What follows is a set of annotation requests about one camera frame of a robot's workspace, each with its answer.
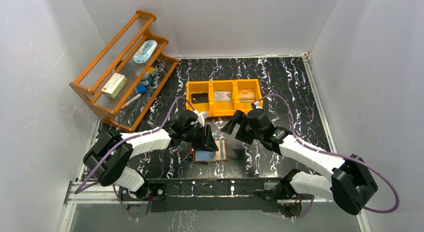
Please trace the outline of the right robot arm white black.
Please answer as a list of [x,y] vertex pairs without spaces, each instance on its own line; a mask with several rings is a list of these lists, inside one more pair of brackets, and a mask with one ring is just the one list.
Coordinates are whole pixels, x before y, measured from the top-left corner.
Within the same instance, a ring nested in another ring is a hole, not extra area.
[[261,108],[248,113],[237,110],[221,131],[232,134],[236,125],[239,125],[237,140],[246,144],[258,140],[267,150],[294,159],[316,172],[308,174],[292,169],[272,189],[257,191],[259,196],[294,199],[299,194],[310,194],[332,200],[343,211],[357,215],[378,191],[376,181],[360,157],[352,155],[342,159],[321,154],[308,143],[301,145],[291,131],[275,126]]

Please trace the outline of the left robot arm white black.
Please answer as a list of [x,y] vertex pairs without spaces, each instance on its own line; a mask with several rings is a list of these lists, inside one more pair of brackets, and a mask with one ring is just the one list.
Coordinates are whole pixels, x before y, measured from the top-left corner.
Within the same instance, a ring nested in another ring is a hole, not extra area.
[[218,147],[205,124],[207,114],[186,110],[179,117],[167,121],[163,127],[138,133],[107,132],[86,153],[83,163],[101,186],[117,185],[126,188],[137,200],[149,195],[149,181],[128,161],[140,154],[165,150],[182,142],[191,143],[195,150],[214,154]]

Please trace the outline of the orange leather card holder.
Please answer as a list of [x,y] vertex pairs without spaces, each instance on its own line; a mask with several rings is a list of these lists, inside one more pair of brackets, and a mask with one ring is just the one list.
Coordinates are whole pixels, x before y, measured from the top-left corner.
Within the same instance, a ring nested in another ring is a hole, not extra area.
[[191,148],[189,150],[194,163],[210,163],[210,162],[226,162],[229,161],[229,147],[226,139],[217,140],[216,145],[218,150],[215,152],[195,150]]

